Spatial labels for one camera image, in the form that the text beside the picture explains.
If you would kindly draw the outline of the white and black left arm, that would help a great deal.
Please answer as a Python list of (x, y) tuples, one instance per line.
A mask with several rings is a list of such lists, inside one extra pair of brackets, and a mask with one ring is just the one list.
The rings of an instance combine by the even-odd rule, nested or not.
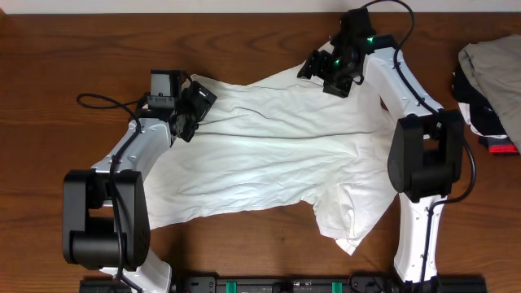
[(217, 96), (197, 81), (168, 94), (145, 93), (128, 103), (104, 97), (103, 109), (121, 108), (129, 128), (115, 148), (89, 169), (63, 180), (63, 257), (110, 275), (84, 279), (81, 292), (174, 292), (173, 269), (150, 247), (144, 181), (177, 138), (189, 142)]

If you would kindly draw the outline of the white t-shirt black print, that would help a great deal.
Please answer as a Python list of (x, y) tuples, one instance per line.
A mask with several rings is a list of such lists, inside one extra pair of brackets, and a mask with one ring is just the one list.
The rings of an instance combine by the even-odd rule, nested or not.
[(152, 228), (305, 201), (320, 233), (355, 252), (396, 195), (394, 125), (367, 85), (340, 98), (297, 74), (250, 85), (195, 76), (217, 100), (192, 140), (177, 140), (148, 174)]

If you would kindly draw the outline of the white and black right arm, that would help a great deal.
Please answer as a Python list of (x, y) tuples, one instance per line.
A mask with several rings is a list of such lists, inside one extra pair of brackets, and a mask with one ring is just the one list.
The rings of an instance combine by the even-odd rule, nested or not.
[(297, 76), (318, 77), (326, 93), (345, 98), (355, 90), (375, 94), (395, 128), (387, 174), (400, 199), (400, 239), (394, 270), (402, 286), (432, 286), (438, 278), (440, 216), (462, 172), (462, 115), (446, 110), (419, 84), (390, 35), (338, 37), (314, 50)]

